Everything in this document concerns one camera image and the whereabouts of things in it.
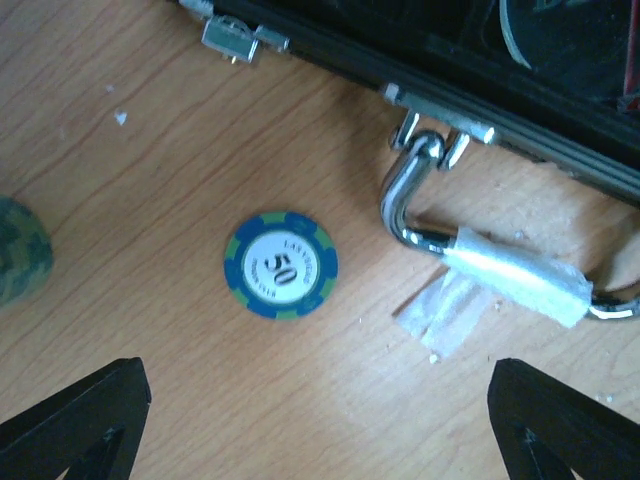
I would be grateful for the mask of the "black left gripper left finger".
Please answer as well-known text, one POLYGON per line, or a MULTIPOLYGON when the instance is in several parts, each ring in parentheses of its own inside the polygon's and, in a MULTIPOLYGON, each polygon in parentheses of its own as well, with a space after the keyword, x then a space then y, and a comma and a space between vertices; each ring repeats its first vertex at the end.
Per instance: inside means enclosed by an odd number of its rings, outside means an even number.
POLYGON ((1 424, 1 477, 128 479, 151 401, 139 357, 111 362, 1 424))

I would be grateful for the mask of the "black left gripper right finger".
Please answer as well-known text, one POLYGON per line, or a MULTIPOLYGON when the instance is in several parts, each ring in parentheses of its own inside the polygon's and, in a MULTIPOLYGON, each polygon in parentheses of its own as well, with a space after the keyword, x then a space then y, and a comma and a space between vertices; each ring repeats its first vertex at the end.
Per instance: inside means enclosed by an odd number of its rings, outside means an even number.
POLYGON ((487 404, 511 479, 639 477, 639 425, 522 360, 496 362, 487 404))

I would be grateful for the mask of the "green 20 chip stack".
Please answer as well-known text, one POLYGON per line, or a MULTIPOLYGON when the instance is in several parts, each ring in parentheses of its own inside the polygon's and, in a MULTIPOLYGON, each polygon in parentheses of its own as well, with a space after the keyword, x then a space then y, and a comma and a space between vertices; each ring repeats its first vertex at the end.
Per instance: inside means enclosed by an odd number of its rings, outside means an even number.
POLYGON ((53 264, 51 237, 39 217, 15 199, 1 196, 1 307, 42 288, 53 264))

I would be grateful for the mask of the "blue chip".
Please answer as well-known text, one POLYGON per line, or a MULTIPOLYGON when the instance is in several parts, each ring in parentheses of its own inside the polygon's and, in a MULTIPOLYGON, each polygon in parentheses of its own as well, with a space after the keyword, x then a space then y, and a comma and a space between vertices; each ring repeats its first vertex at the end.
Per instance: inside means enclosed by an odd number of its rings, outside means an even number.
POLYGON ((317 310, 339 274, 331 237, 294 211, 264 212, 240 224, 229 238, 223 266, 239 304, 275 321, 294 321, 317 310))

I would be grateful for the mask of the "black poker set case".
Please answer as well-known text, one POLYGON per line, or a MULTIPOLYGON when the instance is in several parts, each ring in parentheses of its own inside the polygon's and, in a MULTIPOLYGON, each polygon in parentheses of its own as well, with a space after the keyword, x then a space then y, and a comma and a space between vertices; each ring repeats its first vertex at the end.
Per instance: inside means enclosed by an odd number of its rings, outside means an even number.
POLYGON ((186 1, 202 43, 251 62, 259 46, 378 90, 405 118, 380 213, 402 244, 494 278, 545 272, 515 253, 470 249, 461 234, 413 226, 412 196, 471 142, 548 162, 629 205, 639 202, 639 10, 624 70, 529 69, 509 54, 500 1, 186 1))

